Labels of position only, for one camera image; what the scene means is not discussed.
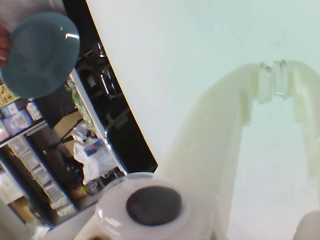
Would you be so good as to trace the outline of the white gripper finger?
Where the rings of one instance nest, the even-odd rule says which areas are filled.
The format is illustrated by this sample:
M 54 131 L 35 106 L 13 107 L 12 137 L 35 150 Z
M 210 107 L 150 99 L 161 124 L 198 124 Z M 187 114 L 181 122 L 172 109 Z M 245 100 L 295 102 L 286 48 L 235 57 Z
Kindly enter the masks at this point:
M 276 61 L 272 68 L 275 94 L 293 100 L 295 119 L 302 124 L 307 168 L 320 177 L 320 74 L 300 61 Z
M 196 101 L 177 132 L 156 175 L 187 198 L 190 214 L 174 237 L 225 240 L 244 126 L 254 100 L 269 100 L 272 70 L 246 64 L 225 76 Z

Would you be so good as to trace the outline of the person's right hand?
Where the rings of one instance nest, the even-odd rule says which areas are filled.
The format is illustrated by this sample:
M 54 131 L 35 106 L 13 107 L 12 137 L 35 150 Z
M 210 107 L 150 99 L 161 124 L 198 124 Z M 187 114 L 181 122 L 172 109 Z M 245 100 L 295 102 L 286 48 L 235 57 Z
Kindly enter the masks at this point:
M 10 32 L 0 25 L 0 67 L 2 68 L 8 62 L 8 57 L 12 48 L 12 42 L 10 40 Z

